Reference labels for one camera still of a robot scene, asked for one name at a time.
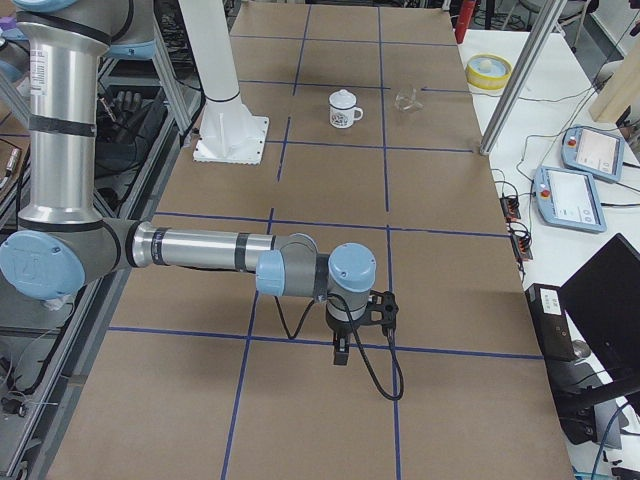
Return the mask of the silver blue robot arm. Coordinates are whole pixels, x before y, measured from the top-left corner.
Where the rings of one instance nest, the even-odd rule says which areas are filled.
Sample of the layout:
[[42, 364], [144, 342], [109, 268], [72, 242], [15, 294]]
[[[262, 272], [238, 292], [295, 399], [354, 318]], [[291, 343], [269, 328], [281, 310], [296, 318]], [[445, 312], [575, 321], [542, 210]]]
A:
[[334, 361], [343, 365], [370, 320], [376, 261], [363, 245], [330, 254], [304, 234], [272, 236], [159, 228], [103, 217], [93, 203], [99, 60], [155, 52], [149, 1], [20, 1], [30, 46], [31, 186], [1, 270], [22, 294], [52, 300], [127, 267], [252, 273], [274, 297], [324, 303]]

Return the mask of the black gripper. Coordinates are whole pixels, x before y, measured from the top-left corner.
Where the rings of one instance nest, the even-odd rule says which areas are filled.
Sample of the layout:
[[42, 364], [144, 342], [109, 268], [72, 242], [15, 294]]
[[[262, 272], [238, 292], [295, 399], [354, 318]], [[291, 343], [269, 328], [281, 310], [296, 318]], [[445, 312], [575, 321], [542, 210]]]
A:
[[333, 364], [346, 366], [349, 360], [350, 336], [353, 332], [351, 324], [349, 321], [342, 321], [328, 315], [327, 325], [333, 332]]

